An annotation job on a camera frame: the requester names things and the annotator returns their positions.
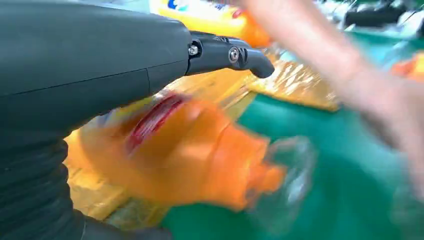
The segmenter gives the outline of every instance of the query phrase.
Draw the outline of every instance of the human hand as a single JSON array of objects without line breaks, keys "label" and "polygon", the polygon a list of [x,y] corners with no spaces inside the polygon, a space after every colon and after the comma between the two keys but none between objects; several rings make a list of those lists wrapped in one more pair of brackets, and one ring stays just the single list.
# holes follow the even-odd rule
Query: human hand
[{"label": "human hand", "polygon": [[408,161],[417,197],[424,202],[424,83],[368,69],[358,73],[342,98],[371,129]]}]

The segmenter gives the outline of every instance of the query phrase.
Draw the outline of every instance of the robotic hand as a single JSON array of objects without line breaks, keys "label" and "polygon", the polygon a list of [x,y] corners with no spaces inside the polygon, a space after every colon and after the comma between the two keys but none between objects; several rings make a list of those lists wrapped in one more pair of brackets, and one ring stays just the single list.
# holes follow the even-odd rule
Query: robotic hand
[{"label": "robotic hand", "polygon": [[73,210],[63,138],[184,75],[274,71],[239,39],[110,7],[0,0],[0,29],[2,240],[143,239]]}]

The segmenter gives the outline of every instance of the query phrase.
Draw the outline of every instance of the orange bottle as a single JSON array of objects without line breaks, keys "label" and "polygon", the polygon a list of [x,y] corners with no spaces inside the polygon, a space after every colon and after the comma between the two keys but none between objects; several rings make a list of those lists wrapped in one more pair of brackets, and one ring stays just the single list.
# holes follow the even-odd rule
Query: orange bottle
[{"label": "orange bottle", "polygon": [[234,37],[253,48],[271,44],[269,35],[239,8],[201,0],[151,0],[151,12],[181,21],[190,31]]},{"label": "orange bottle", "polygon": [[[276,231],[305,196],[314,162],[303,138],[270,145],[213,104],[174,93],[121,124],[83,130],[79,140],[93,168],[135,196],[250,209]],[[261,205],[263,198],[279,206]]]}]

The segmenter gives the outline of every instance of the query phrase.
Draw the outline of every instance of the green table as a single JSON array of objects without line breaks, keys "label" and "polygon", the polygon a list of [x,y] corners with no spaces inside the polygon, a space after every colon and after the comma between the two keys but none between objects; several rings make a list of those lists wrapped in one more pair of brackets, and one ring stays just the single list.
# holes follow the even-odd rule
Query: green table
[{"label": "green table", "polygon": [[[351,33],[380,63],[396,39]],[[424,47],[409,43],[400,58]],[[275,140],[307,136],[319,151],[314,185],[283,236],[267,234],[245,213],[209,205],[173,208],[162,225],[176,240],[399,240],[391,221],[393,195],[406,178],[403,160],[363,126],[357,113],[328,113],[258,95],[238,123]]]}]

